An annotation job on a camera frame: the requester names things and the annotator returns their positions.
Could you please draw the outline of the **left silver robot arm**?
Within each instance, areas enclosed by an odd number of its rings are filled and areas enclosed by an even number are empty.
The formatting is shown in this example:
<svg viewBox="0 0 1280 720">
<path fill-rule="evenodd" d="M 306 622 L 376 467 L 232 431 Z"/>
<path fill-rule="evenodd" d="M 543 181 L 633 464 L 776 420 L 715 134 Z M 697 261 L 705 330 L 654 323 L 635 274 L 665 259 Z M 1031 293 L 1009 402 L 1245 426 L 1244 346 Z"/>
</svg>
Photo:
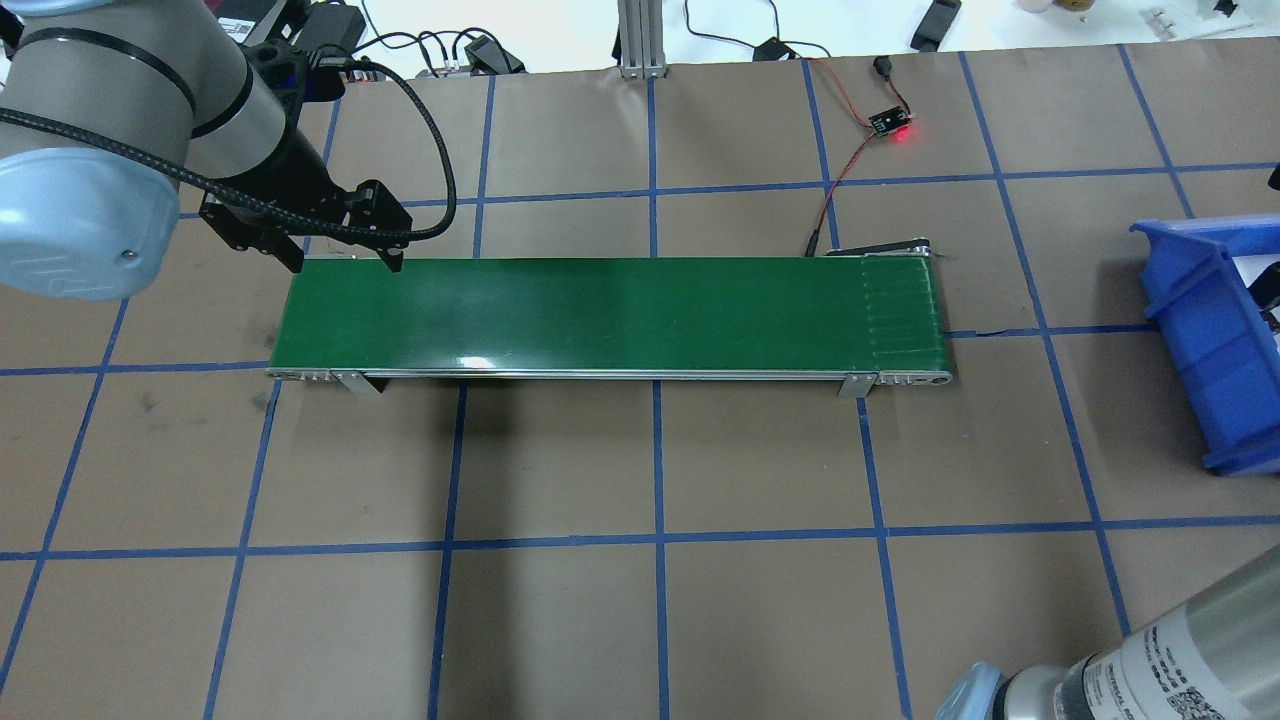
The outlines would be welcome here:
<svg viewBox="0 0 1280 720">
<path fill-rule="evenodd" d="M 183 184 L 230 249 L 305 264 L 302 234 L 398 270 L 439 233 L 375 179 L 337 184 L 300 129 L 369 70 L 352 6 L 306 1 L 5 1 L 3 283 L 110 301 L 154 283 Z"/>
</svg>

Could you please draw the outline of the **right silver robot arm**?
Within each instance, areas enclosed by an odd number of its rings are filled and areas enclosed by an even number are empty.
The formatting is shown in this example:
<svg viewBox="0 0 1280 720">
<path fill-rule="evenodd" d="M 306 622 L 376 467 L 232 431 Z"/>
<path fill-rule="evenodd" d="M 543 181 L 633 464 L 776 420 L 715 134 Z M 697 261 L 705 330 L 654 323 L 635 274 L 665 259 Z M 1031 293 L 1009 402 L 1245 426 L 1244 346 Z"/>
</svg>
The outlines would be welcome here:
<svg viewBox="0 0 1280 720">
<path fill-rule="evenodd" d="M 1279 548 L 1070 667 L 972 666 L 937 719 L 1276 719 Z"/>
</svg>

